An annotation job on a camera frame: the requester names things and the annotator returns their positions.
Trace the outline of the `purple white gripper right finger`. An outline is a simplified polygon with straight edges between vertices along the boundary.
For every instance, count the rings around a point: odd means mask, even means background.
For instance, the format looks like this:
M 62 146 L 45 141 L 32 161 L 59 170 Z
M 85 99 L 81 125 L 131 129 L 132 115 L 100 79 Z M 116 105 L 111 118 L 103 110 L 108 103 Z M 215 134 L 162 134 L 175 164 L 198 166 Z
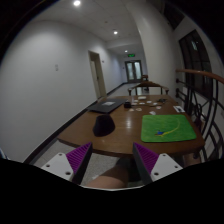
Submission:
M 133 144 L 133 156 L 144 185 L 182 169 L 168 154 L 157 154 L 138 143 Z

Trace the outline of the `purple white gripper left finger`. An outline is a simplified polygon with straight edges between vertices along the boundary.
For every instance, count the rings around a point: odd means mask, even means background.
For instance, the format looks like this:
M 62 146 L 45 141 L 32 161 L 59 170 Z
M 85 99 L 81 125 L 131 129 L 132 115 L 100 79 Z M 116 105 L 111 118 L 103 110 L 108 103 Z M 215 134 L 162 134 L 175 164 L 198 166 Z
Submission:
M 44 164 L 42 169 L 80 185 L 86 172 L 92 151 L 92 143 L 89 142 L 67 154 L 60 152 Z

